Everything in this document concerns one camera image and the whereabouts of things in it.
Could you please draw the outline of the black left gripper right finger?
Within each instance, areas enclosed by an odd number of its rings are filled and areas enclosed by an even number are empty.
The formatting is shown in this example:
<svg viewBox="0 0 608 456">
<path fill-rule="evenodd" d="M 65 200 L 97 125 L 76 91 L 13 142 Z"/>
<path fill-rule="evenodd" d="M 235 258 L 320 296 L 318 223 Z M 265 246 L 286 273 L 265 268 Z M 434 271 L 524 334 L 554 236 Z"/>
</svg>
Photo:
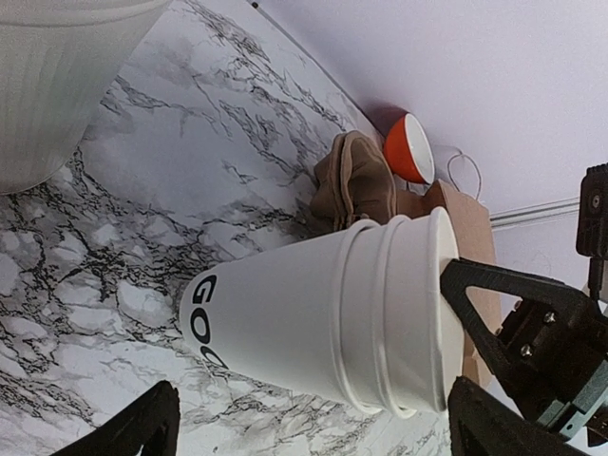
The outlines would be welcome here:
<svg viewBox="0 0 608 456">
<path fill-rule="evenodd" d="M 568 456 L 580 451 L 529 423 L 466 377 L 448 396 L 451 453 L 504 456 Z"/>
</svg>

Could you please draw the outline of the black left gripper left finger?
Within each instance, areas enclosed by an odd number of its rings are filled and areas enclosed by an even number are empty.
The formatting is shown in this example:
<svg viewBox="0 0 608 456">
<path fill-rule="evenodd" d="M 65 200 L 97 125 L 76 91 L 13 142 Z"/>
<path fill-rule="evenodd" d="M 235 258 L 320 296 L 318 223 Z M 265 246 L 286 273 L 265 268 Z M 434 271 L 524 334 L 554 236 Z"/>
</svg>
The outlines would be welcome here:
<svg viewBox="0 0 608 456">
<path fill-rule="evenodd" d="M 130 456 L 177 453 L 179 392 L 162 380 L 104 425 L 56 451 L 56 456 Z"/>
</svg>

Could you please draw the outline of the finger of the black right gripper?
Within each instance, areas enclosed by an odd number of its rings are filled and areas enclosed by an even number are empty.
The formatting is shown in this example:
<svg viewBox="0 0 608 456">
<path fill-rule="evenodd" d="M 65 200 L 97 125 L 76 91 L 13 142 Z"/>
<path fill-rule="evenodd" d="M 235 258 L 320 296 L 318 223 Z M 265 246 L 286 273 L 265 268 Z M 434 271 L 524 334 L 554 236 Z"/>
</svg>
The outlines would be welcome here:
<svg viewBox="0 0 608 456">
<path fill-rule="evenodd" d="M 447 264 L 441 272 L 440 287 L 443 298 L 499 380 L 512 380 L 517 373 L 528 376 L 530 369 L 494 334 L 500 319 L 496 317 L 487 324 L 489 309 L 480 307 L 481 302 L 500 305 L 501 296 L 509 295 L 572 313 L 574 319 L 584 312 L 584 293 L 560 281 L 465 258 Z"/>
</svg>

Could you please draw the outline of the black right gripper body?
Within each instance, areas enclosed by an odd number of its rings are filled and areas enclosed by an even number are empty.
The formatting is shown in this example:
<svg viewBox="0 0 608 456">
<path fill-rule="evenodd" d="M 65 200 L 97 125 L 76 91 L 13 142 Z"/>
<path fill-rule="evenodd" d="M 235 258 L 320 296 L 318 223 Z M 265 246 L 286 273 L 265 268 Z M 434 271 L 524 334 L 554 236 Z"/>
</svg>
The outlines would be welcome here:
<svg viewBox="0 0 608 456">
<path fill-rule="evenodd" d="M 498 339 L 512 362 L 499 382 L 525 420 L 607 443 L 607 317 L 597 301 L 567 287 L 523 296 Z"/>
</svg>

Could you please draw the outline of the white paper cups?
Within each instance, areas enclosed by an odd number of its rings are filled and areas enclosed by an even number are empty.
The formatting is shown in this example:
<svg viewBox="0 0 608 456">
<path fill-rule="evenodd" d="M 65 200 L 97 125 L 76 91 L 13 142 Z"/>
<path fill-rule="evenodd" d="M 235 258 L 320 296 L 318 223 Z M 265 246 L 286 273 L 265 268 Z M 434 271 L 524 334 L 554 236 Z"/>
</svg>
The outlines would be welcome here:
<svg viewBox="0 0 608 456">
<path fill-rule="evenodd" d="M 349 229 L 197 275 L 180 327 L 205 362 L 407 419 L 444 413 L 464 331 L 440 276 L 458 255 L 447 211 Z"/>
</svg>

